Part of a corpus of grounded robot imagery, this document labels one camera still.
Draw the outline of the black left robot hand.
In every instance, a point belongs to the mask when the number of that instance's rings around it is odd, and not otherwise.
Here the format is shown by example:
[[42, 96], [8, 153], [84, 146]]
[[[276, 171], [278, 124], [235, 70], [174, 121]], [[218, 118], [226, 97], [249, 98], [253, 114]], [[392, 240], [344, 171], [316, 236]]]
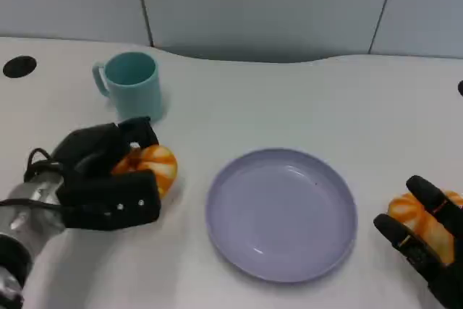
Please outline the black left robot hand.
[[107, 177], [133, 143], [142, 149], [158, 144], [149, 117], [75, 130], [60, 142], [52, 158], [77, 176]]

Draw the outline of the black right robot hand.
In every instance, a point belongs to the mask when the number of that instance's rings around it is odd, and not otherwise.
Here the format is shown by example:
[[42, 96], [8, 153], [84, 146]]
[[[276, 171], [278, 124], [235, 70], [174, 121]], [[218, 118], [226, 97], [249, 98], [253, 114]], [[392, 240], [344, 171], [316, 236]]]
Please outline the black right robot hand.
[[375, 217], [377, 230], [428, 283], [445, 308], [462, 307], [462, 197], [413, 175], [409, 192]]

